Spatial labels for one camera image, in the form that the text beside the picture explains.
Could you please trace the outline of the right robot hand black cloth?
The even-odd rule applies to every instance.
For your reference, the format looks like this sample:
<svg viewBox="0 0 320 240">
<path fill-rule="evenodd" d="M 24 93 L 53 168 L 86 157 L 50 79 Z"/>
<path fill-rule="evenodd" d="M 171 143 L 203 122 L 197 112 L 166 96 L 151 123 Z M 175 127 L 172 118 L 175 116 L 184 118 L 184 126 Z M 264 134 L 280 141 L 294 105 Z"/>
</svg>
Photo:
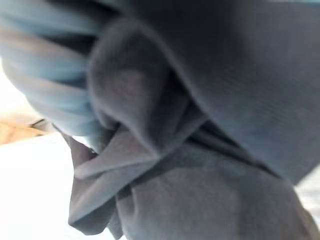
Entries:
<svg viewBox="0 0 320 240">
<path fill-rule="evenodd" d="M 298 183 L 320 162 L 320 5 L 117 0 L 230 138 Z"/>
</svg>

